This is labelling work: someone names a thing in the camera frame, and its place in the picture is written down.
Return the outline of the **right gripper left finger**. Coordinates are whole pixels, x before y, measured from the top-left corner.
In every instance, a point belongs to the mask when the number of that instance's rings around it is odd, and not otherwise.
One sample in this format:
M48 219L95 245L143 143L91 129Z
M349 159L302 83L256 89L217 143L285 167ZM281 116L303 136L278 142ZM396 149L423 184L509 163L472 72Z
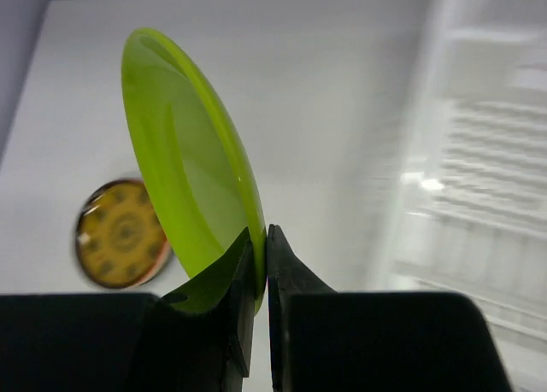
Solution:
M144 299L128 390L242 389L250 374L255 313L255 259L247 229L189 282Z

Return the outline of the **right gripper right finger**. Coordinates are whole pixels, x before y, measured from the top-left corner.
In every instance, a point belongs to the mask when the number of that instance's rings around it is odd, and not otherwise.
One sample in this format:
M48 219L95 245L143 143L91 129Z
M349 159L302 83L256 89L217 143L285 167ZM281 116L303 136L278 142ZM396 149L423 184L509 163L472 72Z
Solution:
M313 350L318 302L334 290L298 258L278 225L268 227L266 262L273 390L336 390L331 368Z

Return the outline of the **lime green plate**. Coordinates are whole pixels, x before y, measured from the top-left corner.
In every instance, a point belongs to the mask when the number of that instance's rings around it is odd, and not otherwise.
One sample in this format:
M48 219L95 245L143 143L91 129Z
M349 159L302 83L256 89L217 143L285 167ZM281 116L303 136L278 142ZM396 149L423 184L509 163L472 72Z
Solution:
M256 304L266 286L266 226L244 146L196 63L168 36L133 31L121 60L132 147L157 218L190 278L247 231Z

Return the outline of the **yellow patterned dark plate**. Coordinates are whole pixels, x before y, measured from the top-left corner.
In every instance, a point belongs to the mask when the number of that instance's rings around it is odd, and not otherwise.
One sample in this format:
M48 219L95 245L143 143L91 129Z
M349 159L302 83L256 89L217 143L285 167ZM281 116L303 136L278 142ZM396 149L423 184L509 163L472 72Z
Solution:
M173 256L139 178L118 178L90 194L74 223L72 250L82 274L106 290L148 283Z

